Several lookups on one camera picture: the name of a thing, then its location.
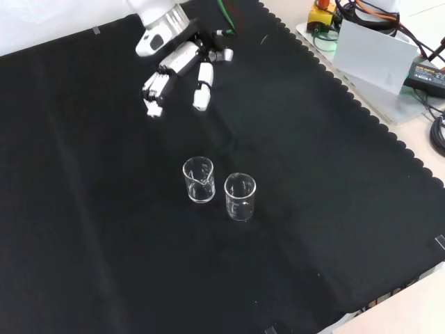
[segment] cable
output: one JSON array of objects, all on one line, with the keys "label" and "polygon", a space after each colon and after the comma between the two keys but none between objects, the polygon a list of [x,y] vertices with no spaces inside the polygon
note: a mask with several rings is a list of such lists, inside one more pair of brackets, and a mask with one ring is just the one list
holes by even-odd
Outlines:
[{"label": "cable", "polygon": [[441,114],[434,120],[430,129],[430,142],[431,146],[441,156],[445,157],[445,138],[442,133],[442,127],[444,126],[444,114]]},{"label": "cable", "polygon": [[[444,134],[442,133],[442,128],[445,128],[444,124],[444,117],[445,117],[445,111],[439,110],[431,104],[428,103],[428,96],[425,94],[425,99],[422,98],[417,92],[417,90],[414,89],[414,92],[416,93],[417,97],[421,100],[421,103],[425,106],[425,108],[428,110],[432,118],[434,118],[434,121],[432,122],[431,128],[430,128],[430,143],[432,148],[435,149],[437,153],[439,153],[441,156],[445,157],[445,138]],[[440,116],[436,116],[432,110],[440,112]]]},{"label": "cable", "polygon": [[321,32],[320,32],[319,28],[315,28],[314,29],[314,32],[312,33],[312,35],[314,37],[313,40],[312,40],[312,44],[315,46],[315,48],[317,48],[317,50],[324,51],[324,52],[334,52],[335,49],[334,50],[326,50],[326,49],[321,49],[320,47],[318,47],[318,45],[316,44],[315,39],[318,38],[319,40],[324,40],[326,42],[336,42],[338,40],[338,38],[325,38],[323,36],[320,36],[320,33]]},{"label": "cable", "polygon": [[230,24],[230,26],[232,28],[232,29],[227,30],[225,32],[226,33],[236,33],[235,25],[234,25],[232,19],[230,18],[229,14],[225,10],[224,4],[223,4],[223,0],[218,0],[218,5],[220,6],[221,12],[223,13],[225,19],[227,20],[227,22]]}]

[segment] black cloth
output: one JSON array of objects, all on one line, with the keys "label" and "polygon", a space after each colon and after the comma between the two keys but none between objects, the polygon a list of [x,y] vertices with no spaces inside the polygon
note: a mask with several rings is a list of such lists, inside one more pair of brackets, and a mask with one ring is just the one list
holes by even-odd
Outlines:
[{"label": "black cloth", "polygon": [[[195,67],[145,115],[165,54],[137,57],[135,15],[0,60],[2,333],[316,333],[443,259],[442,183],[257,0],[233,6],[205,113]],[[226,26],[215,1],[185,8]],[[257,181],[247,224],[225,213],[233,172]]]}]

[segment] green wire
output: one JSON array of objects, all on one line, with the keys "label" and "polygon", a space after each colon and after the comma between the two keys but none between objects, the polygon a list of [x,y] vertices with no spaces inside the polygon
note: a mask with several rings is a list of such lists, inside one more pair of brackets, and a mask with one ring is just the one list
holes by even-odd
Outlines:
[{"label": "green wire", "polygon": [[[337,48],[335,48],[335,49],[331,49],[331,50],[325,50],[325,49],[321,49],[320,47],[318,47],[317,46],[317,44],[316,44],[316,42],[315,42],[315,39],[316,38],[319,38],[319,37],[321,37],[320,36],[321,35],[321,33],[320,32],[318,32],[318,31],[314,31],[314,39],[312,40],[312,44],[315,46],[315,48],[316,49],[318,49],[318,50],[320,50],[320,51],[324,51],[324,52],[334,52],[335,50],[337,50]],[[326,41],[326,42],[336,42],[337,41],[337,39],[321,39],[321,40],[324,40],[324,41]]]},{"label": "green wire", "polygon": [[230,19],[229,14],[227,13],[227,11],[225,10],[224,4],[223,4],[223,0],[218,0],[218,5],[220,5],[221,11],[223,13],[223,15],[225,16],[226,20],[230,23],[230,25],[232,26],[232,29],[230,30],[231,33],[234,32],[235,30],[235,25],[232,22],[232,20]]}]

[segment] white table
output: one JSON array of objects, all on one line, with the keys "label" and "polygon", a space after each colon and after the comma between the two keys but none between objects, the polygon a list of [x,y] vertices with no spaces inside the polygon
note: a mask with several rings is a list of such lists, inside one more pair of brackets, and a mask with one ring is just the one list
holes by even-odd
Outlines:
[{"label": "white table", "polygon": [[445,334],[445,269],[436,271],[332,334]]}]

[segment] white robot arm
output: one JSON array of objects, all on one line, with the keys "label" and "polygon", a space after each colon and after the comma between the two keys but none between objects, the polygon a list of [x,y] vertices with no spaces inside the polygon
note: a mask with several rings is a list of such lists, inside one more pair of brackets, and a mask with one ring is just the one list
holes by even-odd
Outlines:
[{"label": "white robot arm", "polygon": [[147,114],[159,117],[173,81],[202,61],[193,106],[205,111],[210,101],[214,61],[232,61],[233,51],[221,49],[199,22],[190,21],[180,3],[187,0],[127,0],[139,15],[146,31],[136,46],[139,56],[151,56],[160,49],[173,48],[143,86]]}]

